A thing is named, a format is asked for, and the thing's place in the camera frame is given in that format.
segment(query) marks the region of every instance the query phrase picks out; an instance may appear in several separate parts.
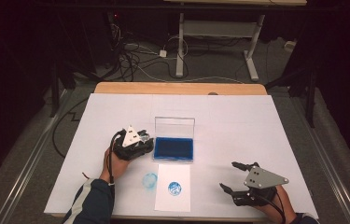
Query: blue stamp print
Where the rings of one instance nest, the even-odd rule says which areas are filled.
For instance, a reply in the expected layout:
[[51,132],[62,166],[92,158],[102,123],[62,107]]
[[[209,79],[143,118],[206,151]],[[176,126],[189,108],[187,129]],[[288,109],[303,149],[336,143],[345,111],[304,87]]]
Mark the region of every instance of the blue stamp print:
[[177,196],[181,192],[181,186],[177,182],[172,182],[168,187],[169,193],[173,196]]
[[146,189],[154,189],[157,185],[157,176],[153,173],[147,174],[143,177],[143,186]]

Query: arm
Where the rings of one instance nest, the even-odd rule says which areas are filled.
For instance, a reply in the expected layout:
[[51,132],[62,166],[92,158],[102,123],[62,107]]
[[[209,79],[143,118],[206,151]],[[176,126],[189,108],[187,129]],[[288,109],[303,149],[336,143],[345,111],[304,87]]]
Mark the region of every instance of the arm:
[[[107,156],[99,179],[89,179],[79,189],[72,208],[67,212],[63,223],[110,223],[114,207],[114,195],[111,195],[108,181],[110,174],[107,169]],[[120,160],[112,154],[112,169],[114,179],[118,179],[126,171],[129,161]]]
[[[276,186],[276,189],[277,195],[273,198],[273,203],[281,209],[283,206],[286,224],[318,224],[317,220],[311,215],[306,213],[295,213],[285,189],[281,185]],[[270,221],[274,223],[282,223],[282,217],[280,214],[269,204],[264,206],[255,206],[255,208],[265,213]]]

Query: dark blue sleeve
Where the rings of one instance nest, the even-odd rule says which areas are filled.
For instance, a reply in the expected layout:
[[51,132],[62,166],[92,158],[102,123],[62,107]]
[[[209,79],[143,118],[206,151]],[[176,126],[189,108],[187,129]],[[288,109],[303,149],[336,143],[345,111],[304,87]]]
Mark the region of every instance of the dark blue sleeve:
[[110,187],[102,179],[89,179],[78,190],[72,208],[63,223],[110,223],[114,200]]
[[297,217],[290,224],[319,224],[319,222],[308,213],[296,213]]

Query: hand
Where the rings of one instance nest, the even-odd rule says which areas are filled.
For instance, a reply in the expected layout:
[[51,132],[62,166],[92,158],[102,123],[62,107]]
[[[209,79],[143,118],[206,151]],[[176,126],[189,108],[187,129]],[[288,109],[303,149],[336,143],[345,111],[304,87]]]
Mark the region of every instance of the hand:
[[[100,179],[103,179],[105,182],[109,183],[110,182],[110,173],[108,172],[108,152],[109,152],[109,148],[105,151],[105,158],[104,158],[104,162],[103,162],[103,170],[102,173],[100,175]],[[131,163],[130,161],[124,161],[121,160],[117,157],[116,153],[112,153],[111,154],[111,169],[113,172],[113,177],[114,180],[118,179],[120,176],[122,176],[125,171],[126,168],[128,167],[129,163]]]
[[[283,205],[286,223],[290,223],[296,218],[297,215],[294,212],[293,207],[291,206],[290,199],[288,198],[288,194],[285,191],[285,189],[281,185],[276,186],[276,189],[277,195],[279,195],[282,203],[280,203],[279,197],[277,195],[274,196],[273,203],[280,209],[282,209]],[[282,216],[280,216],[279,212],[276,209],[274,209],[270,204],[264,206],[254,206],[254,208],[265,213],[265,215],[270,219],[270,221],[274,223],[282,223]]]

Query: dark blue ink surface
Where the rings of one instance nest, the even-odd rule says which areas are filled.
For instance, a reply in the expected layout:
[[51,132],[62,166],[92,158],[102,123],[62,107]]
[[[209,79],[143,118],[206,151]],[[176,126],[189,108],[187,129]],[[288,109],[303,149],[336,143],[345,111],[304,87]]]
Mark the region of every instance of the dark blue ink surface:
[[181,193],[181,186],[177,182],[172,182],[168,186],[169,193],[173,196],[177,196]]
[[173,161],[193,160],[192,138],[167,138],[155,139],[154,159]]
[[157,185],[157,175],[155,174],[147,174],[145,177],[143,177],[143,186],[146,189],[154,189]]

